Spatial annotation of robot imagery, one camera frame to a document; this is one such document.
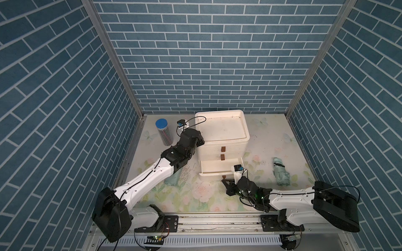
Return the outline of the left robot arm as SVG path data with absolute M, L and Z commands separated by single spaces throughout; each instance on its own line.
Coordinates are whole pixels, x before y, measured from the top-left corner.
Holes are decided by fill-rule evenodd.
M 196 148 L 204 143 L 200 131 L 187 128 L 177 144 L 162 152 L 143 173 L 115 189 L 106 187 L 99 192 L 92 220 L 109 242 L 117 242 L 131 228 L 161 229 L 164 213 L 157 206 L 135 208 L 135 205 L 156 185 L 184 167 Z

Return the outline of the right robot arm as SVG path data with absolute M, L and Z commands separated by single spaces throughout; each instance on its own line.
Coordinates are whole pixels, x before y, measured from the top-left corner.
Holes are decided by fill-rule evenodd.
M 278 222 L 295 227 L 304 224 L 326 224 L 351 233 L 360 232 L 359 199 L 339 187 L 316 181 L 313 187 L 301 190 L 277 190 L 258 187 L 247 177 L 223 179 L 229 196 L 239 196 L 257 211 L 279 212 Z

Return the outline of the mint green umbrella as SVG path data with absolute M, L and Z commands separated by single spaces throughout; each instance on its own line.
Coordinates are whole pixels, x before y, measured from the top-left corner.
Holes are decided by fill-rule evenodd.
M 168 186 L 177 186 L 180 180 L 180 176 L 181 176 L 182 170 L 178 170 L 177 172 L 175 172 L 173 175 L 171 175 L 170 177 L 166 178 L 164 180 L 164 183 Z
M 280 158 L 273 158 L 273 172 L 279 186 L 289 186 L 291 177 Z

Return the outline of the white bottom drawer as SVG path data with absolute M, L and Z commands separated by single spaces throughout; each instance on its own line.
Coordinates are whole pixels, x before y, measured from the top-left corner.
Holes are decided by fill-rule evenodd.
M 222 179 L 234 179 L 234 166 L 242 165 L 242 158 L 227 159 L 224 161 L 199 161 L 201 172 L 200 180 L 203 182 L 221 181 Z

